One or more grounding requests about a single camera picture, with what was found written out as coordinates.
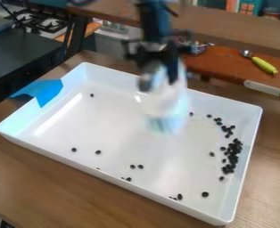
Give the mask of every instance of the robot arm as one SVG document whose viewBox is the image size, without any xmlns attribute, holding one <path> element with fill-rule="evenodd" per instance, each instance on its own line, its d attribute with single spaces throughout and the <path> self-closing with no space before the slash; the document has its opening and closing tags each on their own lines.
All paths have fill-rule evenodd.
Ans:
<svg viewBox="0 0 280 228">
<path fill-rule="evenodd" d="M 167 70 L 167 78 L 170 85 L 178 80 L 179 55 L 181 53 L 193 53 L 193 48 L 189 46 L 179 46 L 174 36 L 186 37 L 190 44 L 190 31 L 173 31 L 170 26 L 170 14 L 177 16 L 166 5 L 164 0 L 134 0 L 140 15 L 140 25 L 143 31 L 141 40 L 123 42 L 125 46 L 126 58 L 134 61 L 140 69 L 141 77 L 139 89 L 142 92 L 151 92 L 155 83 L 153 67 L 156 62 L 161 63 Z M 133 53 L 128 49 L 129 43 L 137 43 L 136 51 Z"/>
</svg>

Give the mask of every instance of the metal spoon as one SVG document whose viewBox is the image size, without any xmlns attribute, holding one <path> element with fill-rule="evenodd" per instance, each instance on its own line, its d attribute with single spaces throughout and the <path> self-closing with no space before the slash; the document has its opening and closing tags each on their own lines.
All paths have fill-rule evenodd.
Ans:
<svg viewBox="0 0 280 228">
<path fill-rule="evenodd" d="M 263 61 L 259 57 L 253 57 L 252 53 L 248 50 L 242 50 L 241 55 L 245 58 L 251 59 L 255 64 L 257 64 L 261 69 L 265 70 L 269 74 L 275 75 L 278 71 L 274 66 L 266 61 Z"/>
</svg>

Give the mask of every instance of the metal rod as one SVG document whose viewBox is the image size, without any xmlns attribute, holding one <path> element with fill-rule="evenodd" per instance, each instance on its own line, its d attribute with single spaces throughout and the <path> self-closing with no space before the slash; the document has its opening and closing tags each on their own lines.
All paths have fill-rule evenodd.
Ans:
<svg viewBox="0 0 280 228">
<path fill-rule="evenodd" d="M 0 7 L 2 7 L 7 13 L 10 14 L 10 16 L 12 17 L 12 19 L 15 21 L 16 24 L 21 25 L 22 28 L 25 30 L 25 28 L 24 28 L 23 24 L 21 23 L 21 21 L 19 21 L 17 19 L 17 17 L 11 11 L 9 11 L 9 9 L 6 8 L 6 6 L 4 4 L 2 4 L 1 2 L 0 2 Z"/>
</svg>

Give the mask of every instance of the dark bean cluster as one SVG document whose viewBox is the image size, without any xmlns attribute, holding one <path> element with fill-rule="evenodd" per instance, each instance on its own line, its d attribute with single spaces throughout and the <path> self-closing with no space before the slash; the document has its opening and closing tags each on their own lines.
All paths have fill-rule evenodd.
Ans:
<svg viewBox="0 0 280 228">
<path fill-rule="evenodd" d="M 125 179 L 124 177 L 121 177 L 122 180 L 126 180 L 128 182 L 131 182 L 133 179 L 131 177 L 128 177 L 127 179 Z"/>
<path fill-rule="evenodd" d="M 170 199 L 173 199 L 173 200 L 182 200 L 184 197 L 183 197 L 182 194 L 179 193 L 176 197 L 171 197 L 171 196 L 169 196 L 169 198 L 170 198 Z"/>
<path fill-rule="evenodd" d="M 222 150 L 222 151 L 226 151 L 225 156 L 227 156 L 227 158 L 223 159 L 222 162 L 225 164 L 228 162 L 228 164 L 224 165 L 221 168 L 224 175 L 232 174 L 235 171 L 236 165 L 239 161 L 238 156 L 242 152 L 242 150 L 243 150 L 243 143 L 238 139 L 234 139 L 231 143 L 228 144 L 228 147 L 225 150 Z M 221 176 L 219 180 L 220 181 L 224 180 L 223 176 Z"/>
<path fill-rule="evenodd" d="M 231 135 L 234 134 L 233 130 L 235 129 L 235 126 L 225 126 L 222 122 L 223 121 L 222 118 L 214 118 L 214 121 L 218 126 L 221 126 L 222 131 L 224 133 L 226 133 L 226 135 L 225 135 L 226 138 L 230 138 Z"/>
<path fill-rule="evenodd" d="M 135 168 L 136 168 L 135 165 L 130 165 L 129 167 L 130 167 L 131 169 L 135 169 Z M 144 169 L 144 166 L 143 166 L 143 165 L 138 165 L 137 167 L 140 168 L 140 169 Z"/>
</svg>

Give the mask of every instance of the black metal frame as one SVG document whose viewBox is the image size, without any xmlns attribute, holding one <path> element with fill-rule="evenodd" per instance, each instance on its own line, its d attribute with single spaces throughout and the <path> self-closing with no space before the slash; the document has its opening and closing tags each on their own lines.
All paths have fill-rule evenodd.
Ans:
<svg viewBox="0 0 280 228">
<path fill-rule="evenodd" d="M 74 29 L 72 33 L 72 38 L 70 41 L 70 47 L 68 48 L 66 55 L 64 57 L 64 60 L 69 59 L 73 55 L 79 53 L 83 48 L 84 38 L 85 38 L 85 32 L 88 22 L 92 22 L 92 18 L 88 18 L 85 16 L 80 15 L 72 15 L 73 22 L 74 22 Z M 68 33 L 66 33 L 65 40 L 68 42 L 69 38 Z M 90 37 L 90 49 L 91 51 L 95 51 L 95 34 L 92 34 Z"/>
</svg>

